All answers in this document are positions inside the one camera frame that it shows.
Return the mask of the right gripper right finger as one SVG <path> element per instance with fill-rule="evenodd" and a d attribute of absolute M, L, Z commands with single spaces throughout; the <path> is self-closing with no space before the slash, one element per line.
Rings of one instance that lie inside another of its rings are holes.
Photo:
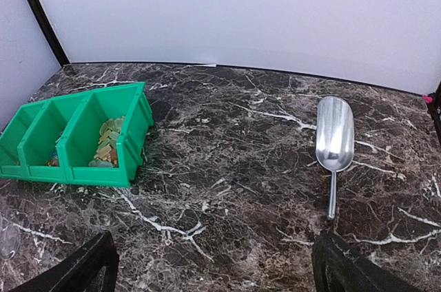
<path fill-rule="evenodd" d="M 352 249 L 330 231 L 321 231 L 312 250 L 317 291 L 417 291 L 418 289 Z"/>

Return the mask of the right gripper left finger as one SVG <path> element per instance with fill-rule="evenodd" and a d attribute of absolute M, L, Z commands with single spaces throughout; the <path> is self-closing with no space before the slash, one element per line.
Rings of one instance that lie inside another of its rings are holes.
<path fill-rule="evenodd" d="M 78 248 L 65 260 L 13 288 L 13 291 L 84 291 L 103 272 L 99 291 L 114 291 L 119 269 L 112 234 L 104 231 Z"/>

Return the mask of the clear plastic container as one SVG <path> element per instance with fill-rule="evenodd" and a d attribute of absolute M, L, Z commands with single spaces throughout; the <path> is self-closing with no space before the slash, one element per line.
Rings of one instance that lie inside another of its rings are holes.
<path fill-rule="evenodd" d="M 0 236 L 0 256 L 2 260 L 9 260 L 13 258 L 21 244 L 20 229 L 14 225 L 6 225 L 1 222 L 1 236 Z"/>

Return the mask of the green three-compartment bin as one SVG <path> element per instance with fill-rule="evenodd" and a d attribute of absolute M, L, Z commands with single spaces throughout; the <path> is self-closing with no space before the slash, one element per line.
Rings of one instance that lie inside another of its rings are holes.
<path fill-rule="evenodd" d="M 129 187 L 143 164 L 145 137 L 154 125 L 144 87 L 144 82 L 128 83 L 22 105 L 1 135 L 1 177 Z M 89 167 L 102 123 L 122 116 L 116 144 L 119 167 Z M 60 166 L 48 167 L 54 148 Z"/>

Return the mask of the metal scoop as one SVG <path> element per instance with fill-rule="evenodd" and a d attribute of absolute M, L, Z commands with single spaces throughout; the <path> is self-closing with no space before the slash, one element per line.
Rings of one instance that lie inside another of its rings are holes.
<path fill-rule="evenodd" d="M 316 158 L 331 172 L 327 217 L 336 216 L 337 173 L 350 166 L 354 158 L 354 121 L 348 102 L 326 96 L 318 104 L 316 119 Z"/>

